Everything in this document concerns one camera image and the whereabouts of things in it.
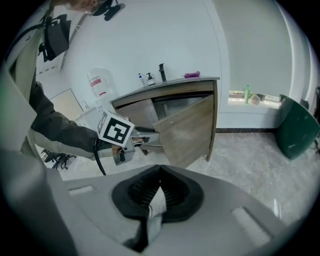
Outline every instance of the purple object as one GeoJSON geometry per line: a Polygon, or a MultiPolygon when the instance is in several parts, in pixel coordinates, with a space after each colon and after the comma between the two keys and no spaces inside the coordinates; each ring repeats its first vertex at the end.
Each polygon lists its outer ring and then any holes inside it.
{"type": "Polygon", "coordinates": [[[200,71],[197,71],[195,73],[185,73],[184,78],[195,78],[200,77],[200,71]]]}

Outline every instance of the white marker cube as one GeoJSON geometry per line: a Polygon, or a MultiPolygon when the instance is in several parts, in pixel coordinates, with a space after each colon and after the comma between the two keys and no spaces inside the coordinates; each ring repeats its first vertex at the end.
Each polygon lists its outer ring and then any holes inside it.
{"type": "Polygon", "coordinates": [[[98,123],[98,137],[100,140],[124,147],[135,125],[121,115],[103,112],[98,123]]]}

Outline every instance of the dark gray sleeve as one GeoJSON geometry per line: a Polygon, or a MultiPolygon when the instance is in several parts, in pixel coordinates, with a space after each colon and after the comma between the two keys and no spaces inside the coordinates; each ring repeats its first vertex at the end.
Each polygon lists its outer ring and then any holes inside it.
{"type": "MultiPolygon", "coordinates": [[[[53,103],[44,95],[42,85],[35,80],[29,103],[37,113],[31,129],[38,146],[55,153],[94,158],[93,148],[98,134],[56,112],[53,103]]],[[[112,145],[101,141],[98,154],[100,157],[112,156],[112,145]]]]}

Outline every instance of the tile floor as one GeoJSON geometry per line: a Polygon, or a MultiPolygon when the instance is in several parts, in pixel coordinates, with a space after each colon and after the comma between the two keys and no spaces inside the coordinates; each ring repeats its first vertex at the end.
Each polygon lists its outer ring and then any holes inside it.
{"type": "MultiPolygon", "coordinates": [[[[153,164],[166,164],[164,154],[144,156],[138,149],[131,162],[115,166],[112,157],[102,158],[108,174],[153,164]]],[[[287,159],[278,149],[271,133],[218,133],[210,162],[201,157],[188,170],[222,179],[245,190],[260,202],[277,211],[284,223],[305,216],[320,183],[320,155],[313,145],[295,160],[287,159]]],[[[63,180],[101,176],[95,161],[77,157],[68,170],[60,170],[63,180]]],[[[154,216],[165,209],[161,191],[155,196],[160,205],[153,207],[154,216]]]]}

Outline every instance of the green chair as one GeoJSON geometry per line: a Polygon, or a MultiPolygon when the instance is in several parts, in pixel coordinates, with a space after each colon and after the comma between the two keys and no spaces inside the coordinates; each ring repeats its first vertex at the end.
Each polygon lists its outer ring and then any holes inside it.
{"type": "Polygon", "coordinates": [[[315,141],[320,125],[306,108],[293,99],[280,95],[280,102],[275,140],[287,158],[295,159],[315,141]]]}

